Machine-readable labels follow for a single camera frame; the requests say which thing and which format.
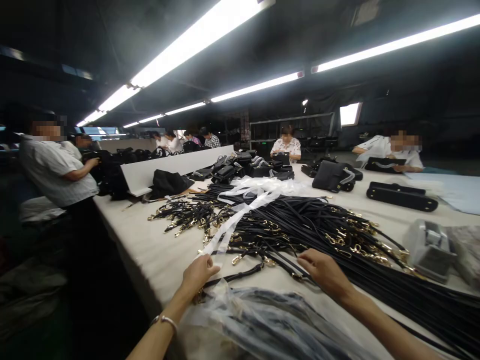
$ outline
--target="white divider board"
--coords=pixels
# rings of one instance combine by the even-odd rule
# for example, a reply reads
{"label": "white divider board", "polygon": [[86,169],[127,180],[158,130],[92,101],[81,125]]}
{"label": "white divider board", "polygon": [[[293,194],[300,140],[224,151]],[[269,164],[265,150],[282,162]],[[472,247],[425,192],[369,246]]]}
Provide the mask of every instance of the white divider board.
{"label": "white divider board", "polygon": [[220,155],[230,155],[233,145],[167,156],[131,164],[120,165],[128,185],[128,192],[139,197],[152,191],[154,172],[157,169],[185,175],[214,164]]}

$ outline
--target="woman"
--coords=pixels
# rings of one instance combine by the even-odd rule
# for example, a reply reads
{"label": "woman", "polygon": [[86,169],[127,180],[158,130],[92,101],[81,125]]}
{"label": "woman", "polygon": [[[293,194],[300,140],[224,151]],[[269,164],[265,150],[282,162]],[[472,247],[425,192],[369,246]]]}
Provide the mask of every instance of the woman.
{"label": "woman", "polygon": [[62,141],[61,146],[64,150],[68,151],[75,159],[82,160],[82,154],[79,149],[88,149],[92,144],[92,138],[87,134],[75,134],[69,136],[68,141]]}
{"label": "woman", "polygon": [[273,144],[270,151],[270,157],[279,152],[290,153],[291,163],[296,163],[302,157],[300,141],[292,136],[292,130],[289,127],[282,127],[281,138]]}
{"label": "woman", "polygon": [[[393,358],[440,359],[434,350],[380,310],[372,299],[357,291],[330,256],[309,249],[297,261],[327,295],[371,331]],[[210,255],[195,259],[183,272],[183,281],[168,306],[153,320],[127,360],[163,359],[184,312],[209,278],[219,271]]]}
{"label": "woman", "polygon": [[172,154],[183,150],[180,140],[175,136],[172,130],[168,130],[165,133],[165,137],[168,139],[168,145],[163,146],[163,149],[168,150]]}
{"label": "woman", "polygon": [[202,143],[200,142],[200,140],[194,136],[194,133],[191,132],[190,130],[187,130],[185,131],[185,133],[183,134],[183,136],[185,136],[185,139],[187,139],[188,141],[193,141],[195,144],[197,145],[202,145]]}
{"label": "woman", "polygon": [[424,170],[419,150],[422,140],[417,135],[407,135],[404,130],[391,137],[377,135],[353,148],[352,153],[364,154],[367,151],[376,158],[405,159],[405,165],[394,166],[398,173],[421,173]]}

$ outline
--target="window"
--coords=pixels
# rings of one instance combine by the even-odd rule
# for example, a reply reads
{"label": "window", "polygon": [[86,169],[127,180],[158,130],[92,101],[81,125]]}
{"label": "window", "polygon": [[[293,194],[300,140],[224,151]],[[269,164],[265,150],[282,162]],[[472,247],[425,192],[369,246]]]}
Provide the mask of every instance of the window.
{"label": "window", "polygon": [[359,122],[360,111],[362,110],[362,103],[357,102],[348,106],[340,107],[340,123],[342,127],[354,126]]}

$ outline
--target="plaid shirt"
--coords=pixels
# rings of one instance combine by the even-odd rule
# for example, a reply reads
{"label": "plaid shirt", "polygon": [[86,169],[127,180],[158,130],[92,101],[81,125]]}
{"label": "plaid shirt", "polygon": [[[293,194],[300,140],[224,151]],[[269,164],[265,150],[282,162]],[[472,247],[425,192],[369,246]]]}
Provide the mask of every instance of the plaid shirt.
{"label": "plaid shirt", "polygon": [[209,139],[205,139],[205,146],[213,149],[220,148],[222,145],[220,144],[218,136],[212,134]]}

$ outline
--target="light blue sheet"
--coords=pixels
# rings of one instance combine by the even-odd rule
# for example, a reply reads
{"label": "light blue sheet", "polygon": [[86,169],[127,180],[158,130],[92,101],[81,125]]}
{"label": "light blue sheet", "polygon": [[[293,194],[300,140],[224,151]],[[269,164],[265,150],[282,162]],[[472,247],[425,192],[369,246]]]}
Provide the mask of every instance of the light blue sheet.
{"label": "light blue sheet", "polygon": [[415,181],[443,183],[446,195],[441,198],[444,201],[462,213],[480,215],[480,176],[413,172],[405,175]]}

